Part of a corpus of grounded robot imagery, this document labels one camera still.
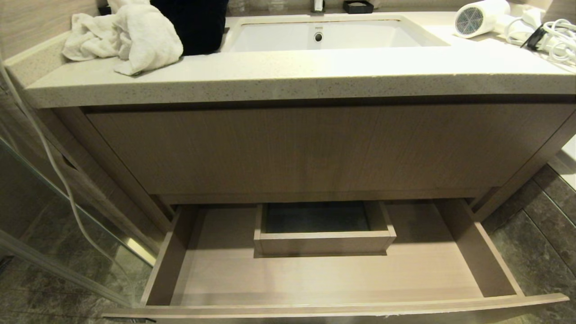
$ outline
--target white towel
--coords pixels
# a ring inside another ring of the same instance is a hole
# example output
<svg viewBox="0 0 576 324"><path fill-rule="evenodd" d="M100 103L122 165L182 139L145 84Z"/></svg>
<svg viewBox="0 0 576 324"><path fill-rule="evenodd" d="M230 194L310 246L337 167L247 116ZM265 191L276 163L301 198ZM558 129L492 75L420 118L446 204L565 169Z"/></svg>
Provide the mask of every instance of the white towel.
<svg viewBox="0 0 576 324"><path fill-rule="evenodd" d="M114 1L122 5L117 14L72 16L64 56L73 61L119 56L128 61L115 66L114 71L128 76L178 61L183 46L174 25L152 5L125 5L149 0Z"/></svg>
<svg viewBox="0 0 576 324"><path fill-rule="evenodd" d="M125 5L118 10L115 24L120 32L121 59L114 67L127 76L158 69L180 58L184 47L174 25L151 5Z"/></svg>
<svg viewBox="0 0 576 324"><path fill-rule="evenodd" d="M117 56L120 40L115 27L116 19L116 15L72 15L72 33L64 44L62 54L72 61Z"/></svg>
<svg viewBox="0 0 576 324"><path fill-rule="evenodd" d="M150 0L108 0L112 13L117 13L122 6L126 5L149 5Z"/></svg>

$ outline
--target black cloth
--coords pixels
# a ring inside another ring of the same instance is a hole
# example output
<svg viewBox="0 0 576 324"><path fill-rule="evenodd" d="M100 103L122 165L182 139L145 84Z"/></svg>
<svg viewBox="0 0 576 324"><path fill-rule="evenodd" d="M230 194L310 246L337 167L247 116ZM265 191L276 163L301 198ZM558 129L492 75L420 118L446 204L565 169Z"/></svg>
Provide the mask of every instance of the black cloth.
<svg viewBox="0 0 576 324"><path fill-rule="evenodd" d="M176 28L183 55L210 54L220 48L228 0L151 0Z"/></svg>

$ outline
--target countertop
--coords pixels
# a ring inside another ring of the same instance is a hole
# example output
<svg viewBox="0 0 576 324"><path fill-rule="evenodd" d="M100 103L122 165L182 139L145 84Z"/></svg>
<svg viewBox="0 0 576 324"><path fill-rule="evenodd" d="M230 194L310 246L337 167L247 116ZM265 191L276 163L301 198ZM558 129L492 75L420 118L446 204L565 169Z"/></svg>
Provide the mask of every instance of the countertop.
<svg viewBox="0 0 576 324"><path fill-rule="evenodd" d="M495 35L453 35L455 12L402 12L451 46L220 52L137 77L117 58L65 63L25 87L36 108L433 95L576 95L573 67ZM327 14L324 17L336 17ZM372 16L390 15L373 13ZM234 28L242 17L228 18Z"/></svg>

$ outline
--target bathroom vanity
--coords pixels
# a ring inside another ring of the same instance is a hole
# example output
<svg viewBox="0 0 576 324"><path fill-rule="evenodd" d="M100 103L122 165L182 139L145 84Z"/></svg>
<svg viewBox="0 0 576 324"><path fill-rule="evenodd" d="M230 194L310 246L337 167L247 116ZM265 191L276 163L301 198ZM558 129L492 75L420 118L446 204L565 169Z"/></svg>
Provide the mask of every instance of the bathroom vanity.
<svg viewBox="0 0 576 324"><path fill-rule="evenodd" d="M106 316L491 323L567 300L525 296L480 221L576 134L576 77L497 39L457 39L453 16L235 18L228 37L247 24L312 22L314 36L324 22L376 19L435 38L230 50L137 78L105 59L23 82L126 192L179 206L140 307ZM319 201L376 203L396 239L380 255L255 255L263 206Z"/></svg>

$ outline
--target white sink basin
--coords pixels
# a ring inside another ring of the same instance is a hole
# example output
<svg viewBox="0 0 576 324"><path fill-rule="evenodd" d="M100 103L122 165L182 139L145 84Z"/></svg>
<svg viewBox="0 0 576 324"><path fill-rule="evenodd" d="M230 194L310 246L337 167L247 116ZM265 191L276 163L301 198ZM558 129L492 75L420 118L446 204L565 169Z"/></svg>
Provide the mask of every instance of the white sink basin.
<svg viewBox="0 0 576 324"><path fill-rule="evenodd" d="M222 51L302 51L447 46L401 15L247 17L228 33Z"/></svg>

